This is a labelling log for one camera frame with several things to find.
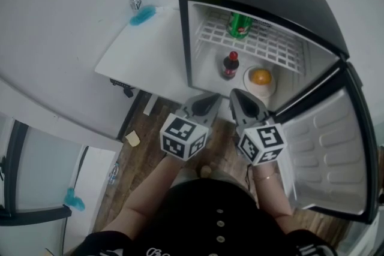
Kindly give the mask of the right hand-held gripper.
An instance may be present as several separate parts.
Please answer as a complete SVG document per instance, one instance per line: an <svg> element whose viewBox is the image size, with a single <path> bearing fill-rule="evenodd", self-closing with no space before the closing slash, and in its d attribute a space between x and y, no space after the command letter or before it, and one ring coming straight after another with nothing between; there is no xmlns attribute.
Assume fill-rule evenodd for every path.
<svg viewBox="0 0 384 256"><path fill-rule="evenodd" d="M236 153L251 165L276 161L287 147L281 124L268 124L265 104L249 92L234 88L230 109L236 122ZM248 123L248 118L255 119Z"/></svg>

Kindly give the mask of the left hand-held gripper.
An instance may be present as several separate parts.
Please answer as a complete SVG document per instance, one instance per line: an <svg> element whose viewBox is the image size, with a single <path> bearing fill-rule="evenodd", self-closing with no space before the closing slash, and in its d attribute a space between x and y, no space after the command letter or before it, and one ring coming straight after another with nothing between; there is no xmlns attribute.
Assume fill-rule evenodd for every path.
<svg viewBox="0 0 384 256"><path fill-rule="evenodd" d="M222 99L221 94L205 92L182 105L181 117L171 113L160 129L161 150L183 161L199 153L206 146L209 128L218 115ZM204 119L205 126L189 121L191 118Z"/></svg>

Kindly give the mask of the dark soda bottle red cap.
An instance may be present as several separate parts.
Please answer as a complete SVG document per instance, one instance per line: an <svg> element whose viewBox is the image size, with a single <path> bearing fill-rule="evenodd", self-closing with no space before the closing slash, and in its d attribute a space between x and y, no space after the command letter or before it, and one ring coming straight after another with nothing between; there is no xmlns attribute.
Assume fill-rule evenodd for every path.
<svg viewBox="0 0 384 256"><path fill-rule="evenodd" d="M226 80L230 80L235 77L237 69L239 67L238 53L231 51L228 56L223 60L222 76Z"/></svg>

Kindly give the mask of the green drink can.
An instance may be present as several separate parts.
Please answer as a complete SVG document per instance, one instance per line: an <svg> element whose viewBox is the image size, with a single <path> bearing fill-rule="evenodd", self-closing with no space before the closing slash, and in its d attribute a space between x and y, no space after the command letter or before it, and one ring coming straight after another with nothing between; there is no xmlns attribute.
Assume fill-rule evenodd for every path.
<svg viewBox="0 0 384 256"><path fill-rule="evenodd" d="M248 35L253 21L252 17L231 12L227 24L227 32L233 38L243 39Z"/></svg>

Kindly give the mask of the person's right forearm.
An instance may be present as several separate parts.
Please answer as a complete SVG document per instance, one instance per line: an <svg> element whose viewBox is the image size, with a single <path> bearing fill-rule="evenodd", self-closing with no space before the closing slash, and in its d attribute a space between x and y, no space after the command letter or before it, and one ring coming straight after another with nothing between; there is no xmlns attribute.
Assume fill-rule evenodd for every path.
<svg viewBox="0 0 384 256"><path fill-rule="evenodd" d="M270 214L288 234L296 229L292 208L272 162L252 167L259 207Z"/></svg>

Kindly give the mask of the person's left forearm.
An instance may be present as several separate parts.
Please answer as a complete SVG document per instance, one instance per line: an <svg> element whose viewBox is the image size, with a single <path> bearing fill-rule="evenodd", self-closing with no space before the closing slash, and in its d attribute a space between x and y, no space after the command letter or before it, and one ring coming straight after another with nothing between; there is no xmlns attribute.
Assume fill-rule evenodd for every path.
<svg viewBox="0 0 384 256"><path fill-rule="evenodd" d="M150 175L130 194L117 217L103 231L117 231L134 239L159 208L184 162L163 158Z"/></svg>

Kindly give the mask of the orange fruit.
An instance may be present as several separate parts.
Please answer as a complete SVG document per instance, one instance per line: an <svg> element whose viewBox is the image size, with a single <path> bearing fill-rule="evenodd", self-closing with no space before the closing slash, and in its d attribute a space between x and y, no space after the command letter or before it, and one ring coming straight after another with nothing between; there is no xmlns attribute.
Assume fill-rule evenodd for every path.
<svg viewBox="0 0 384 256"><path fill-rule="evenodd" d="M255 85L268 85L272 82L272 74L266 69L256 69L251 73L250 81Z"/></svg>

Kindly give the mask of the person's grey trousers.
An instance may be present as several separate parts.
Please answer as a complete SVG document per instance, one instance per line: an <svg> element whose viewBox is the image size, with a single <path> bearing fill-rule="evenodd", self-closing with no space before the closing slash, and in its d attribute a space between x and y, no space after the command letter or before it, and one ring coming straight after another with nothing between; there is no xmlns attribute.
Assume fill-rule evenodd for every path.
<svg viewBox="0 0 384 256"><path fill-rule="evenodd" d="M233 176L231 176L230 174L228 174L222 170L212 171L211 174L209 175L209 178L214 179L214 180L229 182L229 183L232 183L234 185L240 184Z"/></svg>

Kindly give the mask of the yellow paper note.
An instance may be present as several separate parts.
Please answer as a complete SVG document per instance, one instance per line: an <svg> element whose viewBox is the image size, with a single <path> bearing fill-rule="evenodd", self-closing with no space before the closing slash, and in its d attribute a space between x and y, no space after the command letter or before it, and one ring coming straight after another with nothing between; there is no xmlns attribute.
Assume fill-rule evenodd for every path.
<svg viewBox="0 0 384 256"><path fill-rule="evenodd" d="M137 133L135 132L135 130L132 130L130 133L128 133L125 136L125 139L128 141L128 144L131 147L136 147L140 144L140 138L137 135Z"/></svg>

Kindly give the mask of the white table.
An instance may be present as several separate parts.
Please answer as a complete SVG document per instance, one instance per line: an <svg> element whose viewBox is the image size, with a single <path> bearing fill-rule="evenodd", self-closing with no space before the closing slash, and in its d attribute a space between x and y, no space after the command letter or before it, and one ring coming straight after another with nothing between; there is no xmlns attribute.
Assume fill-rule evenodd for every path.
<svg viewBox="0 0 384 256"><path fill-rule="evenodd" d="M193 36L184 53L180 12L165 9L139 26L127 25L95 72L183 104L204 91L219 92L221 62Z"/></svg>

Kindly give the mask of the person's black shirt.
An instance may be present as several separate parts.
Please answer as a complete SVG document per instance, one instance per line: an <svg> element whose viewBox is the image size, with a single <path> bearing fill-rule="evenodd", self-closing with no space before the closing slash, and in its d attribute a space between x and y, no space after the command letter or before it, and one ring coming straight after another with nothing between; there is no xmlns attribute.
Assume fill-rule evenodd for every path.
<svg viewBox="0 0 384 256"><path fill-rule="evenodd" d="M90 234L73 256L337 256L307 230L284 234L232 183L196 179L174 186L135 238Z"/></svg>

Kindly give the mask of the clear water bottle blue label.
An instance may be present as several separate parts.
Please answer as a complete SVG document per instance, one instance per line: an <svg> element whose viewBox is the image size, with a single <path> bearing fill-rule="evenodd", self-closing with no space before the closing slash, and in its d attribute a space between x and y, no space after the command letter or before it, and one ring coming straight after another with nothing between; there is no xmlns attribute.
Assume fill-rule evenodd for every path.
<svg viewBox="0 0 384 256"><path fill-rule="evenodd" d="M109 175L109 185L113 185L119 172L119 163L116 162Z"/></svg>

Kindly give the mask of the white window ledge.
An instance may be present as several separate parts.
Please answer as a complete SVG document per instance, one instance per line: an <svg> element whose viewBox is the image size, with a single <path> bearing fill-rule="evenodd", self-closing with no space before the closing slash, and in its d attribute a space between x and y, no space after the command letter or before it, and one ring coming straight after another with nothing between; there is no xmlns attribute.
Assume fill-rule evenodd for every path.
<svg viewBox="0 0 384 256"><path fill-rule="evenodd" d="M62 199L68 198L68 190L71 189L71 198L78 198L85 205L83 210L79 210L73 204L64 202L71 209L65 227L67 241L82 240L92 231L110 171L121 149L121 142L111 150L75 143L60 155L60 166L64 169Z"/></svg>

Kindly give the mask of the white and wood chair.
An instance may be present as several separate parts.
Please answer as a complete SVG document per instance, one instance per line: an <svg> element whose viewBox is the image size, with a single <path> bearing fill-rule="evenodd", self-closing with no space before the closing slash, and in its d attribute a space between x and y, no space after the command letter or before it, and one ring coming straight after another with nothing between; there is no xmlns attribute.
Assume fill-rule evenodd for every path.
<svg viewBox="0 0 384 256"><path fill-rule="evenodd" d="M351 223L338 245L338 256L371 256L384 241L384 211L377 213L373 223Z"/></svg>

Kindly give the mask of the black framed window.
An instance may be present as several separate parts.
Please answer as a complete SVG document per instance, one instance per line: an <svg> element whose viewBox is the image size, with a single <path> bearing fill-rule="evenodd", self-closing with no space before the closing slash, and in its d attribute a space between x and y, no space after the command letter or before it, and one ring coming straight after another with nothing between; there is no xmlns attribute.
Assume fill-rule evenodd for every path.
<svg viewBox="0 0 384 256"><path fill-rule="evenodd" d="M0 161L0 179L4 183L4 204L0 205L0 227L41 224L66 219L72 214L71 209L64 204L55 208L29 212L16 210L17 174L28 128L27 124L14 121L6 156Z"/></svg>

